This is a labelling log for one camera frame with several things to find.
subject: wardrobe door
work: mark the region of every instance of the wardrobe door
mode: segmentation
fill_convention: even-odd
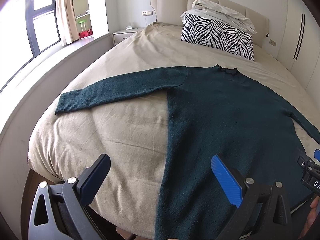
[[[287,23],[277,60],[289,71],[295,61],[303,28],[303,3],[301,0],[288,0]]]
[[[316,106],[320,110],[320,56],[316,65],[315,71],[310,79],[310,82],[306,88],[307,93],[316,103]]]
[[[299,81],[302,87],[306,89],[319,58],[320,28],[304,4],[303,14],[304,20],[301,41],[297,49],[291,73]]]

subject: wall outlet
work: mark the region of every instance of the wall outlet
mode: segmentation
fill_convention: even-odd
[[[141,12],[141,15],[142,15],[142,16],[152,15],[152,11],[143,11],[143,12]]]
[[[275,43],[273,40],[270,40],[269,43],[270,43],[272,46],[276,46],[276,43]]]

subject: beige curtain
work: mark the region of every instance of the beige curtain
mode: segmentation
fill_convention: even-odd
[[[57,23],[63,45],[79,39],[72,0],[56,0]]]

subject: white duvet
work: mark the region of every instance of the white duvet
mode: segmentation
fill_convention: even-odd
[[[277,60],[254,45],[255,62],[210,47],[180,40],[179,26],[153,24],[104,54],[63,92],[101,79],[177,65],[237,68],[268,86],[320,129],[320,116],[309,95]],[[93,164],[101,153],[111,170],[91,207],[111,223],[147,238],[154,236],[157,198],[167,147],[165,92],[55,115],[58,98],[32,133],[28,164],[50,179],[67,180]],[[307,154],[319,145],[294,123]]]

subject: pillow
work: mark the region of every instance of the pillow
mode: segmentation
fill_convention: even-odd
[[[221,21],[185,14],[181,40],[254,61],[252,35]]]

